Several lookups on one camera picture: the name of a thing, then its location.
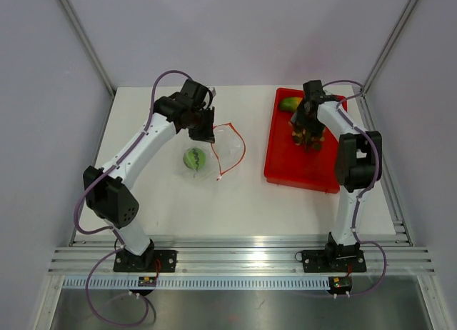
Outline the green toy watermelon ball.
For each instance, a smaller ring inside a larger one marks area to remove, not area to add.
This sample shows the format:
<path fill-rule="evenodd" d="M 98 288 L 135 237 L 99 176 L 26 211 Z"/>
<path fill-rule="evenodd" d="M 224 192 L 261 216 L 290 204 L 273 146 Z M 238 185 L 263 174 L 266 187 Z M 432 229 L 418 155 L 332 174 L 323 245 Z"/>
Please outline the green toy watermelon ball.
<path fill-rule="evenodd" d="M 206 154 L 202 149 L 192 147 L 184 152 L 183 162 L 188 169 L 199 171 L 206 165 Z"/>

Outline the clear orange zip top bag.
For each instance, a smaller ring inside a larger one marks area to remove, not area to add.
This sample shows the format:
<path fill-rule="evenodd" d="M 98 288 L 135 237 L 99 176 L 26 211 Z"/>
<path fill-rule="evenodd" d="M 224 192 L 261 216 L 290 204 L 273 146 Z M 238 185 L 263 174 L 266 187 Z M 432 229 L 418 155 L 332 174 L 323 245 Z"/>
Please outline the clear orange zip top bag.
<path fill-rule="evenodd" d="M 246 142 L 231 122 L 214 126 L 214 135 L 214 144 L 187 139 L 181 145 L 177 156 L 177 172 L 181 177 L 189 181 L 219 181 L 243 161 Z M 199 171 L 188 169 L 183 162 L 184 152 L 192 147 L 198 147 L 206 154 L 206 165 Z"/>

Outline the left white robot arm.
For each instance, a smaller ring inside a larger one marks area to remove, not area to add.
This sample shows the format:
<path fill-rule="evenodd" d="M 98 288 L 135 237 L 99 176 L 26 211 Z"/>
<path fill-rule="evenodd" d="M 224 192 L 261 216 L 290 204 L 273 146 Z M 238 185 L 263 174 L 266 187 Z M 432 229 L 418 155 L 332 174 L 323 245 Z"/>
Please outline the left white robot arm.
<path fill-rule="evenodd" d="M 116 258 L 123 271 L 147 271 L 156 263 L 154 242 L 136 220 L 140 206 L 131 192 L 136 180 L 161 147 L 181 130 L 187 130 L 194 141 L 215 142 L 215 95 L 215 89 L 187 79 L 180 91 L 152 99 L 143 128 L 114 158 L 84 171 L 84 201 L 119 241 Z"/>

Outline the brown toy longan bunch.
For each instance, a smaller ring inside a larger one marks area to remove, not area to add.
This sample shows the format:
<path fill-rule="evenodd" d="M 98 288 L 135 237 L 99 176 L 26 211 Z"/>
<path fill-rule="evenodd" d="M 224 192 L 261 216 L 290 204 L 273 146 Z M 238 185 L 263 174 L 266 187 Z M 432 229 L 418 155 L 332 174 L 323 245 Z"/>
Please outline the brown toy longan bunch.
<path fill-rule="evenodd" d="M 292 137 L 293 143 L 296 146 L 302 146 L 305 152 L 314 151 L 314 150 L 306 151 L 305 150 L 305 134 L 294 134 L 292 125 L 290 125 L 290 123 L 288 123 L 288 125 L 291 127 L 291 130 L 292 130 L 291 137 Z"/>

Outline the green orange toy mango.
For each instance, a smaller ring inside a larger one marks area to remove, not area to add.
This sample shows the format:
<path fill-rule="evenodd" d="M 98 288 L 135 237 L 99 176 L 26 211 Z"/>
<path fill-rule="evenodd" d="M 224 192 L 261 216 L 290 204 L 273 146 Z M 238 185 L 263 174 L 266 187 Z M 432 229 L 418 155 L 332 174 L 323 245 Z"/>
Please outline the green orange toy mango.
<path fill-rule="evenodd" d="M 301 97 L 286 97 L 280 100 L 278 104 L 278 109 L 280 111 L 294 113 L 297 110 L 299 104 L 302 102 L 302 100 L 303 99 Z"/>

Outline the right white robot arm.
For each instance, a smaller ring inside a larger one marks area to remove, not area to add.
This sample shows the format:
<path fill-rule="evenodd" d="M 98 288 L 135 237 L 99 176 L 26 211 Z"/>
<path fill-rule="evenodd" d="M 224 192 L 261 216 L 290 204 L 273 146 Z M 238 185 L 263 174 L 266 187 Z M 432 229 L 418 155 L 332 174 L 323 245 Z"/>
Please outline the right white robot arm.
<path fill-rule="evenodd" d="M 358 237 L 358 215 L 382 175 L 382 135 L 359 126 L 343 108 L 344 100 L 324 91 L 319 80 L 303 84 L 304 97 L 291 118 L 293 140 L 321 149 L 329 131 L 338 142 L 335 176 L 341 187 L 336 221 L 323 249 L 301 251 L 306 273 L 365 272 Z"/>

